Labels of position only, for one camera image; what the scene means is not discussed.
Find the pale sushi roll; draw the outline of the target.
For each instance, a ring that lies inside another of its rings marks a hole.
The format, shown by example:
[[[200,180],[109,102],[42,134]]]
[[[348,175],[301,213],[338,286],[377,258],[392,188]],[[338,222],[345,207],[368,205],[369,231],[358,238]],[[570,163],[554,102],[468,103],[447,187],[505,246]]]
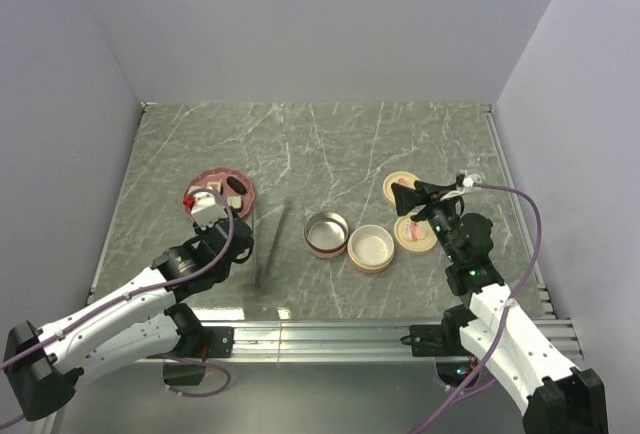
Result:
[[[227,204],[234,210],[240,211],[243,207],[243,199],[240,195],[229,196],[226,201]]]

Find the metal serving tongs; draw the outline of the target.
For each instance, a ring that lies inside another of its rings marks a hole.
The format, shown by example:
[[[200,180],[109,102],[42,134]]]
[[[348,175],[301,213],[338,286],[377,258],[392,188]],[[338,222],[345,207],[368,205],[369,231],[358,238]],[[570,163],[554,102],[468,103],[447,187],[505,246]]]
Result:
[[[278,218],[277,224],[275,225],[273,231],[270,233],[267,255],[263,261],[260,260],[259,242],[255,242],[253,251],[252,277],[252,290],[254,292],[257,292],[261,288],[263,281],[269,275],[269,271],[275,257],[275,252],[284,229],[284,223],[290,209],[291,198],[286,197],[280,207],[280,216]]]

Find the pink dotted plate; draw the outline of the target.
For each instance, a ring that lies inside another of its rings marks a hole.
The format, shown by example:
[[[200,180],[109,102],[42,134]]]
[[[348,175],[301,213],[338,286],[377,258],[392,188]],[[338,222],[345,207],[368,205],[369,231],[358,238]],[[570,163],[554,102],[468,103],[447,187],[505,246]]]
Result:
[[[240,170],[229,167],[208,169],[193,178],[183,194],[184,212],[190,219],[193,219],[195,203],[191,192],[201,187],[218,189],[226,201],[231,201],[231,208],[241,219],[250,214],[256,199],[253,181]]]

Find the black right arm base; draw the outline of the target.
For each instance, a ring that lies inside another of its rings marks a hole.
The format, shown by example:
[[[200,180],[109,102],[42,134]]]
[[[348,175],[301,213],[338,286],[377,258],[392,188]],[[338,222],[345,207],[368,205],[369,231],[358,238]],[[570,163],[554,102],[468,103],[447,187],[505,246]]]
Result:
[[[436,362],[436,374],[445,386],[458,387],[477,366],[476,357],[463,348],[460,329],[476,320],[464,305],[443,312],[439,324],[413,324],[400,339],[414,358],[444,358]]]

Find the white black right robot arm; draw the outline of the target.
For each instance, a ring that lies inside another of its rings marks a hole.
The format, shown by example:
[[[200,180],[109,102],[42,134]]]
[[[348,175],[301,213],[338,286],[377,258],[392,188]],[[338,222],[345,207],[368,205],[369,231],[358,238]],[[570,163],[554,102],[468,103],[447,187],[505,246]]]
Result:
[[[542,333],[494,267],[492,222],[464,210],[463,195],[487,188],[479,175],[457,176],[447,186],[417,181],[392,183],[396,212],[425,221],[450,261],[447,282],[461,305],[442,318],[440,339],[431,348],[466,352],[476,366],[414,432],[426,431],[446,410],[481,392],[470,383],[482,370],[510,395],[527,433],[605,433],[608,416],[604,383],[592,369],[581,369]]]

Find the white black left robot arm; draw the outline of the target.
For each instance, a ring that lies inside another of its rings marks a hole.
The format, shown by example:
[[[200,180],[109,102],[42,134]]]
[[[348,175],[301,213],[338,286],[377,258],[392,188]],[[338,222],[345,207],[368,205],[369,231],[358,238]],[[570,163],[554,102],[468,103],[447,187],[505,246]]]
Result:
[[[254,239],[240,219],[194,232],[93,304],[41,327],[24,321],[9,331],[1,369],[24,420],[53,414],[79,387],[141,358],[203,354],[213,339],[185,301],[225,281],[233,265],[249,259]]]

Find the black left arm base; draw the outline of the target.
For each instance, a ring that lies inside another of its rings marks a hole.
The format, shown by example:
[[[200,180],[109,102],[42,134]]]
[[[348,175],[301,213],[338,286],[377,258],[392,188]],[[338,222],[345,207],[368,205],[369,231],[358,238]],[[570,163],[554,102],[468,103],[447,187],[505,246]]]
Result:
[[[222,393],[231,384],[231,374],[212,359],[228,359],[234,341],[234,329],[228,326],[205,327],[194,311],[186,304],[177,304],[157,316],[163,322],[160,330],[169,334],[168,348],[153,357],[163,359],[165,388],[179,396],[204,398]],[[223,375],[221,387],[209,392],[187,392],[185,388],[201,385],[207,371]]]

